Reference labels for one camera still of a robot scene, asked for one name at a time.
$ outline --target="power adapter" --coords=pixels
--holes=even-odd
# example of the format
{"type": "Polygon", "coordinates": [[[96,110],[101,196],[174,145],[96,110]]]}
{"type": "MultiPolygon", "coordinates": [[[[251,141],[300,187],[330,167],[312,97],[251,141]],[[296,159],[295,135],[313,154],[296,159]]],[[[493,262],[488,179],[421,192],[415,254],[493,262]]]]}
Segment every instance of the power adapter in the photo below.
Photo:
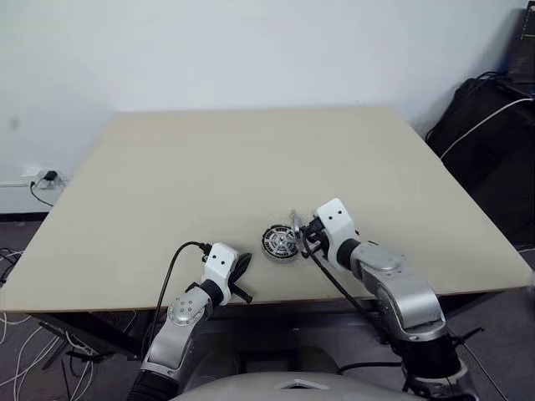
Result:
{"type": "Polygon", "coordinates": [[[58,173],[54,170],[47,171],[47,174],[44,175],[43,180],[45,181],[54,181],[58,178],[58,173]]]}

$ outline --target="table leg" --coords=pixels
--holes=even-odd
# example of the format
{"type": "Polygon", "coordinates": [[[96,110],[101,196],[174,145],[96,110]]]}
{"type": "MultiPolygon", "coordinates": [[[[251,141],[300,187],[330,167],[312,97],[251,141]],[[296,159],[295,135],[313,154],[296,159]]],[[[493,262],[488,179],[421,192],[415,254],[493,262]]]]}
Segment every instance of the table leg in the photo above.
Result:
{"type": "Polygon", "coordinates": [[[141,341],[89,312],[33,313],[33,317],[72,333],[98,353],[121,353],[139,359],[141,341]]]}

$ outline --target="plug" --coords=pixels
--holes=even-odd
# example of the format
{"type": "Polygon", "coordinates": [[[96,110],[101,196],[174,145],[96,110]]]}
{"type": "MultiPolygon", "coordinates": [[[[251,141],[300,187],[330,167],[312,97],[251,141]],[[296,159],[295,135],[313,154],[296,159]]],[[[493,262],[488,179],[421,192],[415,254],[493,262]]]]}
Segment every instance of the plug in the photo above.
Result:
{"type": "Polygon", "coordinates": [[[43,180],[52,182],[56,178],[58,178],[58,173],[54,170],[49,170],[47,171],[47,174],[44,175],[43,180]]]}
{"type": "Polygon", "coordinates": [[[211,245],[210,244],[199,244],[199,247],[201,248],[202,252],[204,253],[204,256],[210,255],[211,251],[211,245]]]}

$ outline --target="beige tabletop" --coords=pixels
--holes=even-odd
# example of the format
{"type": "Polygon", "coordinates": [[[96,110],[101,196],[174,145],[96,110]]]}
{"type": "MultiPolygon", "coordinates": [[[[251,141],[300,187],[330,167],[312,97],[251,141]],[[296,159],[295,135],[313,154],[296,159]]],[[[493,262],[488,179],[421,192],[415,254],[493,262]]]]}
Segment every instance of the beige tabletop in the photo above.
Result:
{"type": "MultiPolygon", "coordinates": [[[[440,294],[522,287],[531,270],[423,140],[389,109],[117,114],[0,290],[0,309],[153,307],[185,241],[253,253],[255,302],[340,297],[261,237],[338,197],[365,240],[404,253],[440,294]]],[[[202,274],[181,254],[164,304],[202,274]]],[[[355,296],[351,273],[334,272],[355,296]]]]}

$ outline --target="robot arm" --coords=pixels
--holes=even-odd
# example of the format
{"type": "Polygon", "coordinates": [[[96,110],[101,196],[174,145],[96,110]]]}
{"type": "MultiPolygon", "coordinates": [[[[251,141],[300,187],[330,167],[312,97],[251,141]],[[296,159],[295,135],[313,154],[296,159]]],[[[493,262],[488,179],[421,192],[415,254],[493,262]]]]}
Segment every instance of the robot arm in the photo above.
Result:
{"type": "Polygon", "coordinates": [[[322,250],[335,268],[352,271],[377,297],[409,387],[427,398],[479,399],[431,286],[407,266],[403,255],[360,242],[340,200],[319,207],[316,216],[300,229],[303,240],[312,242],[314,251],[322,250]]]}
{"type": "Polygon", "coordinates": [[[191,284],[167,309],[167,319],[155,336],[141,365],[129,401],[168,400],[179,392],[181,371],[191,340],[215,307],[226,305],[231,292],[251,298],[234,284],[245,271],[250,254],[239,255],[229,246],[216,243],[205,255],[202,283],[191,284]]]}

